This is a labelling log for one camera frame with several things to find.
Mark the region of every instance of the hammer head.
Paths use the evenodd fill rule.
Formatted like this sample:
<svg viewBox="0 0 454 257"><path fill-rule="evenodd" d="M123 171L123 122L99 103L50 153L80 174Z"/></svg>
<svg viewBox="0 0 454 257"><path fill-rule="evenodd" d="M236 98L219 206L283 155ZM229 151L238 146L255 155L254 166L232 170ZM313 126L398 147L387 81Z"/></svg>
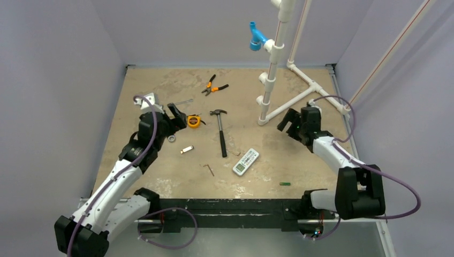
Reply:
<svg viewBox="0 0 454 257"><path fill-rule="evenodd" d="M216 110L214 110L214 111L210 111L210 115L220 115L221 113L227 114L226 111L221 110L221 109L216 109Z"/></svg>

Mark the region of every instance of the pliers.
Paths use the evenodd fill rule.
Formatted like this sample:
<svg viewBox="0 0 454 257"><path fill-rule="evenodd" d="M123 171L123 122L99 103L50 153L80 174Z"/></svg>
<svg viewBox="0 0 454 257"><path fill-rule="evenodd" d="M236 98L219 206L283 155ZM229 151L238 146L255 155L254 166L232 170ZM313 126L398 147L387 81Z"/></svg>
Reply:
<svg viewBox="0 0 454 257"><path fill-rule="evenodd" d="M214 74L214 75L211 77L210 82L208 82L207 88L205 88L205 89L202 91L202 93L205 93L205 92L206 92L205 96L209 95L211 92L223 90L223 89L229 87L229 84L225 84L225 85L222 86L222 87L213 87L213 88L212 88L212 87L211 87L211 84L213 83L213 80L214 80L215 77L216 77L216 74Z"/></svg>

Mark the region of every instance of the blue pipe fitting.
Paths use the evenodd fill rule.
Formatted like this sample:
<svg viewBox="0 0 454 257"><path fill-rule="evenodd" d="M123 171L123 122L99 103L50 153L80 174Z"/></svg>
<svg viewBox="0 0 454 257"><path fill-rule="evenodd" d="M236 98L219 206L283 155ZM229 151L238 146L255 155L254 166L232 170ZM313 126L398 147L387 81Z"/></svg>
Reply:
<svg viewBox="0 0 454 257"><path fill-rule="evenodd" d="M252 34L252 39L249 44L249 48L252 51L259 51L260 48L262 47L262 44L265 45L265 43L268 41L268 38L265 37L265 35L255 28L255 22L251 21L249 23L249 28L251 29L251 34Z"/></svg>

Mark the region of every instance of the wrench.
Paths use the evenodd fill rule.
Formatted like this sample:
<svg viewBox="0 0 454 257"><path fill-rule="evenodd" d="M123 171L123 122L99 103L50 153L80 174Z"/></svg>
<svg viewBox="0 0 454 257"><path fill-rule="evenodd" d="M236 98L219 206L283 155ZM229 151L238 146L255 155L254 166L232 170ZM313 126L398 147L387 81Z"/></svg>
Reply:
<svg viewBox="0 0 454 257"><path fill-rule="evenodd" d="M189 99L189 100L186 100L186 101L174 103L174 105L179 105L179 104L182 104L182 103L189 103L189 102L192 102L192 101L193 101L192 99Z"/></svg>

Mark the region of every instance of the hammer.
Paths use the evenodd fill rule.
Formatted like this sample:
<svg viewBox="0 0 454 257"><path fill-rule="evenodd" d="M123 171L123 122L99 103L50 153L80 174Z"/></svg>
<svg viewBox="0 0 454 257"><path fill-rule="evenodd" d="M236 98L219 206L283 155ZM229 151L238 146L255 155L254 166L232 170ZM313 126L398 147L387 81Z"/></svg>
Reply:
<svg viewBox="0 0 454 257"><path fill-rule="evenodd" d="M222 157L227 157L227 151L225 149L224 132L222 132L221 112L227 114L227 112L224 110L216 109L214 111L210 111L210 115L217 115L217 122L219 124L219 138L221 140Z"/></svg>

